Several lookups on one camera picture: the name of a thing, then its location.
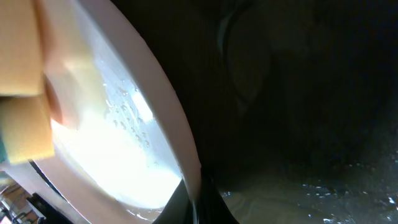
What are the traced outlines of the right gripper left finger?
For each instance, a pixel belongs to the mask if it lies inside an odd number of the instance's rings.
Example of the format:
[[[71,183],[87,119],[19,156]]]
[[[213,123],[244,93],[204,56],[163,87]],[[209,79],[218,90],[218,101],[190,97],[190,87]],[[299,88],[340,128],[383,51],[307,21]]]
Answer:
[[[184,181],[180,181],[163,211],[152,224],[193,224],[193,205]]]

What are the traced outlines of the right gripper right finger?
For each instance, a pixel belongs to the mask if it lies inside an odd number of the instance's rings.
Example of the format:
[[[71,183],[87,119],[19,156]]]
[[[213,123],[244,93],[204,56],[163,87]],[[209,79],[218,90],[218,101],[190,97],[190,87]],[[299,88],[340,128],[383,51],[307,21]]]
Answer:
[[[201,175],[196,211],[198,224],[239,224],[225,204],[212,178],[205,174]]]

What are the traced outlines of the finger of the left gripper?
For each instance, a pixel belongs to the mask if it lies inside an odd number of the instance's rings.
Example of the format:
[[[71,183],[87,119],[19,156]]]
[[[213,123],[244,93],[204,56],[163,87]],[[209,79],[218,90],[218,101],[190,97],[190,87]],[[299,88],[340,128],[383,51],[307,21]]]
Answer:
[[[48,180],[44,173],[40,170],[34,161],[29,161],[29,164],[33,167],[40,178],[50,187],[58,196],[62,199],[65,198],[61,193],[54,187],[54,185]],[[33,193],[31,197],[26,198],[28,204],[31,206],[33,211],[38,216],[38,224],[72,224],[73,222],[69,220],[60,210],[55,208],[53,205],[49,204],[43,197],[38,193]]]

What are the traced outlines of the green yellow sponge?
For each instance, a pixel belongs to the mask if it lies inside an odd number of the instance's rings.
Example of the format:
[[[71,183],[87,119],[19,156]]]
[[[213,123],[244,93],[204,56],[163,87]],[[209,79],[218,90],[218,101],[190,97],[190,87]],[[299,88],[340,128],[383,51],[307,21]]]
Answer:
[[[11,164],[54,154],[34,2],[1,0],[1,146]]]

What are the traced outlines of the pink plate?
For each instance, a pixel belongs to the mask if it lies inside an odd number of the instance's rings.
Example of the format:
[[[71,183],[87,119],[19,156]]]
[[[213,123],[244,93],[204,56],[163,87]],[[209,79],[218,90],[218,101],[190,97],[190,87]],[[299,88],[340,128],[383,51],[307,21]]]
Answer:
[[[107,0],[33,1],[54,154],[1,170],[73,223],[153,223],[184,181],[198,223],[201,164],[145,40]]]

